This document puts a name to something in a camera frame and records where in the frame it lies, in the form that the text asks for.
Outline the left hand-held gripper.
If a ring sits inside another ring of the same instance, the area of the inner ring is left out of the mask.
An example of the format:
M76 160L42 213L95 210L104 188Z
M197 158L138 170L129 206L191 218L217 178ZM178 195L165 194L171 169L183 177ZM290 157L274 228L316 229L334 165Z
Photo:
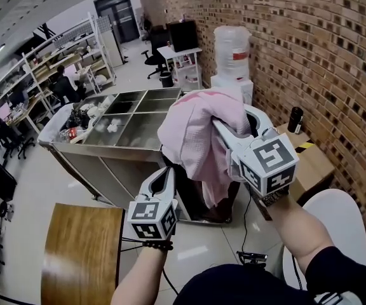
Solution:
M160 168L143 181L140 196L137 201L130 202L127 216L136 239L169 239L177 223L175 190L175 171L170 166ZM165 198L155 197L164 192Z

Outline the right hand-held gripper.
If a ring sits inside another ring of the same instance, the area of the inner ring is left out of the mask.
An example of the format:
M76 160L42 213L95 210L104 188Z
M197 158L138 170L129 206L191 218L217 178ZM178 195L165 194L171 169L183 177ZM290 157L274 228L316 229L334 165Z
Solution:
M277 132L265 112L248 104L244 110L251 133L236 133L219 119L212 123L232 151L241 177L259 196L268 196L294 182L299 157L288 136Z

